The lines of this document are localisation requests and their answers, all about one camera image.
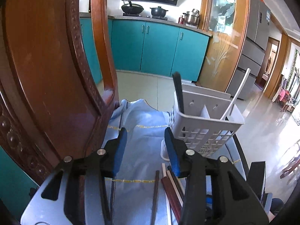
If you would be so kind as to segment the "cream chopstick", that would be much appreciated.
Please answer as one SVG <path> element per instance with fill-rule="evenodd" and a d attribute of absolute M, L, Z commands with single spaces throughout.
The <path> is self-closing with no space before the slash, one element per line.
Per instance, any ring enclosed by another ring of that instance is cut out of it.
<path fill-rule="evenodd" d="M 181 207 L 183 207 L 183 199 L 181 198 L 181 195 L 179 194 L 179 190 L 177 189 L 177 186 L 176 186 L 176 184 L 174 182 L 174 179 L 172 178 L 172 175 L 171 175 L 170 171 L 167 170 L 167 168 L 165 166 L 165 163 L 162 163 L 162 171 L 163 171 L 163 176 L 169 178 L 169 180 L 170 180 L 170 182 L 172 184 L 172 187 L 173 187 L 173 189 L 174 189 L 174 191 L 176 193 L 177 199 L 178 199 Z"/>

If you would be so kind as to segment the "dark brown chopstick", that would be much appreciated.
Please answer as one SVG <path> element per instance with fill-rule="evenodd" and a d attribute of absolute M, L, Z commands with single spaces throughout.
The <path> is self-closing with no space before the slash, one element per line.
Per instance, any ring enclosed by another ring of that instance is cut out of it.
<path fill-rule="evenodd" d="M 156 175 L 155 175 L 155 180 L 154 180 L 154 194 L 153 194 L 153 205 L 152 205 L 152 209 L 151 209 L 150 225 L 154 225 L 155 219 L 156 219 L 158 188 L 159 188 L 159 174 L 160 174 L 160 171 L 156 170 Z"/>

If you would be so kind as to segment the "red-brown chopstick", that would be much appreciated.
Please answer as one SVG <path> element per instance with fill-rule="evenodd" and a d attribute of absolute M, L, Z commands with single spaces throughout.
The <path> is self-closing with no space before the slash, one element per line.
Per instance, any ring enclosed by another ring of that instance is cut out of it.
<path fill-rule="evenodd" d="M 177 223 L 179 224 L 179 222 L 181 220 L 182 207 L 177 198 L 176 192 L 175 192 L 173 185 L 168 177 L 163 177 L 161 179 L 161 181 L 162 181 L 163 187 L 165 189 L 165 192 L 167 194 L 167 198 L 169 200 L 170 206 L 174 212 Z"/>

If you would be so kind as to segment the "black chopstick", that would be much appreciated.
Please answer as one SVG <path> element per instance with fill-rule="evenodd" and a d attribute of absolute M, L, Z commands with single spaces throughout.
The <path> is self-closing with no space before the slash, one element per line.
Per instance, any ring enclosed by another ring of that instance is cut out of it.
<path fill-rule="evenodd" d="M 183 98 L 183 90 L 182 90 L 182 81 L 181 75 L 179 72 L 174 72 L 172 74 L 173 83 L 175 87 L 178 109 L 181 113 L 184 114 L 184 98 Z"/>

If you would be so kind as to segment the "white chopstick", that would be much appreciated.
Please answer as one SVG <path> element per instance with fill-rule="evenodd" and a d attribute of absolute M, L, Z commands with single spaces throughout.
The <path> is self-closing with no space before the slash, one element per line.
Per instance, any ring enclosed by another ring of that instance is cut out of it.
<path fill-rule="evenodd" d="M 236 99 L 238 98 L 239 94 L 241 93 L 241 91 L 242 91 L 242 89 L 243 89 L 243 87 L 244 87 L 244 85 L 245 85 L 245 83 L 246 83 L 246 81 L 248 79 L 250 71 L 251 71 L 251 69 L 247 68 L 247 70 L 246 70 L 246 72 L 244 74 L 244 77 L 243 77 L 243 79 L 242 79 L 242 81 L 241 81 L 241 83 L 240 83 L 240 85 L 239 85 L 239 87 L 238 87 L 238 89 L 237 89 L 237 91 L 236 91 L 233 99 L 231 100 L 230 104 L 228 105 L 227 109 L 223 113 L 223 115 L 220 118 L 220 120 L 224 120 L 225 117 L 227 116 L 227 114 L 230 114 L 230 112 L 232 111 L 233 105 L 234 105 Z"/>

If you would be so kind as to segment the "dark red chopstick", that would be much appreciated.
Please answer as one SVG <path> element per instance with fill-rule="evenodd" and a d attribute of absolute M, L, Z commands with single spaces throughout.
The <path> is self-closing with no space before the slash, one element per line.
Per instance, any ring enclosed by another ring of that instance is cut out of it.
<path fill-rule="evenodd" d="M 180 182 L 180 180 L 175 176 L 171 166 L 168 166 L 167 170 L 170 173 L 170 176 L 172 177 L 172 180 L 173 180 L 174 185 L 175 185 L 175 189 L 177 190 L 179 197 L 181 197 L 181 204 L 183 204 L 184 194 L 185 194 L 184 189 L 183 189 L 183 185 Z"/>

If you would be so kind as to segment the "white plastic utensil basket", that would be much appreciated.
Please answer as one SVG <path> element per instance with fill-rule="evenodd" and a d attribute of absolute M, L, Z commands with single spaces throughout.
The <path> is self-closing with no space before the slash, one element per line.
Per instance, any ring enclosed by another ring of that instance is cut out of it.
<path fill-rule="evenodd" d="M 191 84 L 182 90 L 184 113 L 174 94 L 167 126 L 189 149 L 210 157 L 245 123 L 244 117 L 228 93 Z"/>

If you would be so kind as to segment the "blue checked tablecloth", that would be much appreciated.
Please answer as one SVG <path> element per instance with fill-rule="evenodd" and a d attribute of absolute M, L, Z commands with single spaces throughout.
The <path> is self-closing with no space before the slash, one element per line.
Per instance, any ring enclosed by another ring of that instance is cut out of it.
<path fill-rule="evenodd" d="M 113 224 L 150 224 L 156 172 L 169 162 L 161 158 L 161 142 L 170 113 L 152 108 L 144 99 L 121 101 L 110 118 L 105 141 L 127 131 L 127 143 L 119 172 L 106 178 L 112 202 Z"/>

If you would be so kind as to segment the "carved brown wooden chair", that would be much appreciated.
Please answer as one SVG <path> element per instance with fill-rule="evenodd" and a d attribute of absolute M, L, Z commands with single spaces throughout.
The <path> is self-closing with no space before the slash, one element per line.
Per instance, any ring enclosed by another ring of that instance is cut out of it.
<path fill-rule="evenodd" d="M 83 46 L 79 0 L 1 0 L 1 147 L 37 184 L 100 148 L 119 106 L 107 0 L 91 0 L 104 92 Z"/>

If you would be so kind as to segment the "silver refrigerator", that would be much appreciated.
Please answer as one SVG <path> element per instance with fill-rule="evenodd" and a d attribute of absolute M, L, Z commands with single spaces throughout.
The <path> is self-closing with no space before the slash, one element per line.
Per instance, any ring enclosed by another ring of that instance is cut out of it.
<path fill-rule="evenodd" d="M 250 0 L 250 15 L 247 37 L 239 58 L 236 71 L 227 89 L 227 93 L 234 96 L 245 76 L 246 70 L 250 74 L 238 98 L 246 100 L 256 81 L 265 56 L 269 39 L 269 24 L 271 11 L 262 0 Z"/>

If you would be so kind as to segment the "steel stock pot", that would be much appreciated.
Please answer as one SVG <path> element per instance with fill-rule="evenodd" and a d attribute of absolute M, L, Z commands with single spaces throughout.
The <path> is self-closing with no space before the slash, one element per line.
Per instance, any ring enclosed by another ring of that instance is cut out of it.
<path fill-rule="evenodd" d="M 200 11 L 197 9 L 193 9 L 192 11 L 187 11 L 183 13 L 184 15 L 184 23 L 190 24 L 193 26 L 198 26 L 200 22 Z"/>

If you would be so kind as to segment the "black wok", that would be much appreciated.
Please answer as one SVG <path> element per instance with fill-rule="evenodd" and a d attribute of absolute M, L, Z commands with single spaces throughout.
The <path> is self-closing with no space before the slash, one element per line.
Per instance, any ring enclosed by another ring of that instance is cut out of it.
<path fill-rule="evenodd" d="M 133 14 L 133 15 L 139 15 L 144 10 L 143 6 L 132 3 L 130 0 L 128 0 L 127 3 L 124 3 L 121 6 L 121 9 L 125 14 Z"/>

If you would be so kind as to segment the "black cooking pot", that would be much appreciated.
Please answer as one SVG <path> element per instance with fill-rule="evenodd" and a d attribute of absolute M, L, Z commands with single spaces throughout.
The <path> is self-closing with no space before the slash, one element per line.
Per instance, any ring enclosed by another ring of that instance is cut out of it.
<path fill-rule="evenodd" d="M 163 9 L 160 6 L 157 6 L 155 8 L 151 8 L 151 15 L 152 15 L 152 17 L 164 18 L 166 16 L 167 12 L 168 12 L 168 10 Z"/>

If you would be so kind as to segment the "white appliance on counter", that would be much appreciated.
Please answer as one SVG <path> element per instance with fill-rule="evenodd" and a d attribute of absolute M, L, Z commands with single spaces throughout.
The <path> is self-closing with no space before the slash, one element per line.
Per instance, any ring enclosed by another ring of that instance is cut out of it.
<path fill-rule="evenodd" d="M 79 0 L 79 11 L 88 13 L 89 12 L 89 1 L 90 0 Z"/>

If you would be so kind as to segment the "wooden framed glass door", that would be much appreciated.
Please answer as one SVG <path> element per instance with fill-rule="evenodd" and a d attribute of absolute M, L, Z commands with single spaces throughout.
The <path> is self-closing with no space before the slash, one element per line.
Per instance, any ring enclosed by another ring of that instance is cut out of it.
<path fill-rule="evenodd" d="M 196 85 L 225 92 L 246 39 L 250 0 L 202 0 L 199 29 L 209 39 Z"/>

